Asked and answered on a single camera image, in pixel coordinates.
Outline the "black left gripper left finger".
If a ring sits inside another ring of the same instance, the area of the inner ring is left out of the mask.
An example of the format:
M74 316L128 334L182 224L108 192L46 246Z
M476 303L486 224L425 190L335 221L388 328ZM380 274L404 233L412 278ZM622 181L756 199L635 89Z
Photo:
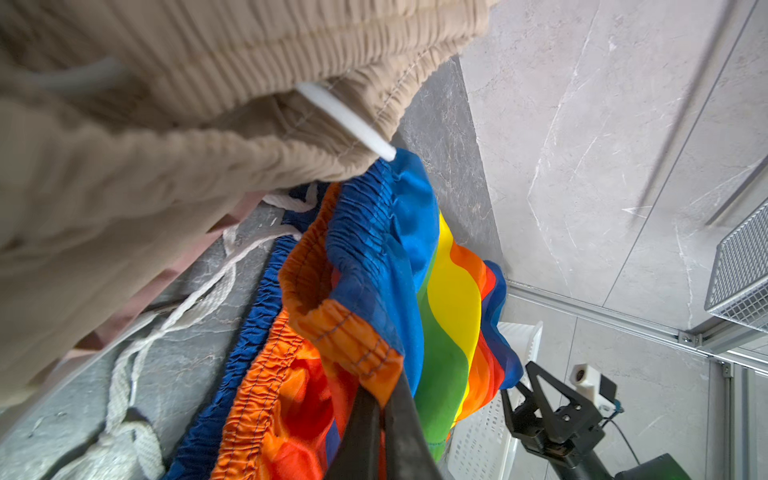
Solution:
M359 389L325 480L376 480L379 477L380 421L378 401L367 390Z

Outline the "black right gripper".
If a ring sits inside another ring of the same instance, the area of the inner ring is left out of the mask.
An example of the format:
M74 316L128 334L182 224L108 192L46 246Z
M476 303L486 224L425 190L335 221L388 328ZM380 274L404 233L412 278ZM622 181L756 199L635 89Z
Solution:
M515 386L523 403L514 407L510 389L499 392L504 421L513 438L528 453L547 460L555 468L603 468L595 452L604 439L602 416L593 403L535 361L526 373L541 412L531 420L531 390Z

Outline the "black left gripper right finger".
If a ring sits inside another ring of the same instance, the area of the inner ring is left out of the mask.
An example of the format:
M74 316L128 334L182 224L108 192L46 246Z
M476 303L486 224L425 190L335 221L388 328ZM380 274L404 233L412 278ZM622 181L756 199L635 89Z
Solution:
M384 408L384 432L387 479L442 479L424 438L405 373Z

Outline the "multicolour orange blue shorts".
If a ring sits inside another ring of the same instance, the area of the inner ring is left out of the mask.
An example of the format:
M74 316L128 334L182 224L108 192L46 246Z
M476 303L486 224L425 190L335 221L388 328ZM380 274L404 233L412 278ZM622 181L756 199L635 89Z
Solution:
M170 463L152 426L131 417L151 346L200 322L229 295L248 245L117 357L98 439L60 479L324 479L359 389L381 411L407 376L435 463L455 426L523 375L499 330L500 267L459 245L415 154L289 195L256 301L218 389Z

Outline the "pink drawstring shorts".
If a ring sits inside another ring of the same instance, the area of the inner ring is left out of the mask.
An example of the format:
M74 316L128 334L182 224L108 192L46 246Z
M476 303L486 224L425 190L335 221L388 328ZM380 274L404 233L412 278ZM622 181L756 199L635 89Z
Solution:
M61 382L64 377L73 374L77 367L87 360L95 360L99 354L106 353L126 336L141 329L138 318L142 312L182 273L184 273L213 243L225 229L238 226L265 197L265 192L248 193L243 199L204 235L199 236L178 254L163 262L155 261L153 267L163 266L156 276L147 280L142 289L136 290L127 303L117 310L102 325L84 337L57 364L47 380Z

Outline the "beige shorts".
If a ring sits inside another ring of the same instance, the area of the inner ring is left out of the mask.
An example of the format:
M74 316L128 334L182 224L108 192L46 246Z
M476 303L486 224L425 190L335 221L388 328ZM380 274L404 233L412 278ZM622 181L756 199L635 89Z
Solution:
M376 155L298 91L391 138L489 1L5 1L1 403L243 197L364 173Z

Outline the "white plastic laundry basket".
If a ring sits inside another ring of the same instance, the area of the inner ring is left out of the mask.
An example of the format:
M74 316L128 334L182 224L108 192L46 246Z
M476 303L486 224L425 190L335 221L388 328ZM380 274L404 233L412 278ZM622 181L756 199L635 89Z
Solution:
M538 356L543 324L507 323L500 332L523 364ZM446 454L447 474L452 479L508 479L518 440L504 419L503 399L498 394L486 406L462 420L454 429Z

